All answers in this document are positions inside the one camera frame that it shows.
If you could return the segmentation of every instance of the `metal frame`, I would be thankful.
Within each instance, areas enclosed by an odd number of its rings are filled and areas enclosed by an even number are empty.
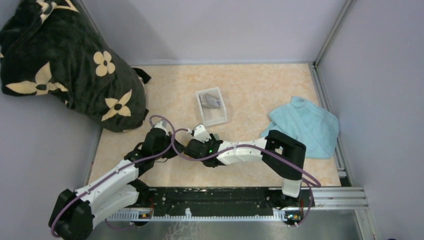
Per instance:
[[[322,46],[321,50],[318,53],[318,56],[316,57],[314,65],[316,65],[316,66],[320,65],[320,63],[323,60],[324,56],[326,55],[327,51],[330,49],[330,46],[333,43],[334,38],[336,37],[337,33],[339,32],[342,23],[345,21],[346,15],[352,9],[352,6],[355,4],[355,2],[356,2],[356,0],[346,0],[346,2],[344,3],[344,6],[341,9],[341,12],[337,17],[337,20],[335,21],[327,39],[324,42],[324,45]]]
[[[270,187],[269,190],[281,190],[281,187]],[[362,187],[320,187],[312,188],[315,206],[311,207],[311,211],[343,211],[355,210],[364,220],[359,228],[363,229],[363,236],[367,236],[368,217],[365,211],[369,210],[368,201]],[[150,219],[139,218],[142,214],[150,212],[149,208],[124,208],[107,218],[108,221],[127,221],[127,222],[239,222],[239,221],[282,221],[285,211],[298,211],[299,207],[285,207],[281,210],[274,210],[273,215],[267,216],[192,216],[190,210],[186,210],[185,215],[181,216],[153,216]]]
[[[317,67],[314,64],[309,64],[309,70],[310,75],[312,76],[313,85],[315,86],[316,96],[318,97],[319,105],[331,113],[332,111],[330,101],[327,97],[327,93]],[[335,146],[334,162],[335,166],[337,167],[337,172],[340,180],[343,182],[343,179],[347,179],[347,182],[342,183],[342,186],[355,186],[354,180],[351,177],[352,174],[350,173],[348,163],[346,162],[342,142],[339,137],[337,138],[337,145]]]
[[[374,219],[369,209],[355,210],[358,228],[363,240],[380,239],[375,229]]]

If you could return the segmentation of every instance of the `black cushion with flower pattern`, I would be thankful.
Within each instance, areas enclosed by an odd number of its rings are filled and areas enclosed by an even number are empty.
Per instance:
[[[4,94],[52,94],[114,132],[142,125],[150,76],[108,47],[77,1],[22,0],[0,46]]]

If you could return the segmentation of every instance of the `white wall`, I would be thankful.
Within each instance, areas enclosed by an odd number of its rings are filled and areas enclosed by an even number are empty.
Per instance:
[[[0,26],[18,0],[2,0]],[[55,97],[0,92],[0,239],[48,240],[58,195],[82,187],[100,127]]]
[[[357,1],[319,66],[381,239],[423,239],[424,1]]]
[[[346,0],[84,0],[129,64],[312,62]]]

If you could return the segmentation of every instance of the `folded towel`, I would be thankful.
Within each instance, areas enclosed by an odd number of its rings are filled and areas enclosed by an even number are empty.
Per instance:
[[[269,113],[271,123],[260,135],[278,130],[306,145],[306,158],[329,159],[333,156],[339,135],[336,116],[311,101],[293,96],[291,102]]]

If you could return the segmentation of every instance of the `clear plastic box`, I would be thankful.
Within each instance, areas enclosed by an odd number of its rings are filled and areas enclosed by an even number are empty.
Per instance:
[[[200,100],[201,95],[210,94],[215,98],[219,99],[221,103],[220,108],[209,108],[203,106]],[[228,122],[227,108],[225,106],[223,96],[221,95],[220,88],[213,87],[205,90],[200,90],[196,92],[197,103],[200,108],[201,119],[203,120],[203,125],[205,127],[210,127],[213,125],[224,124]]]

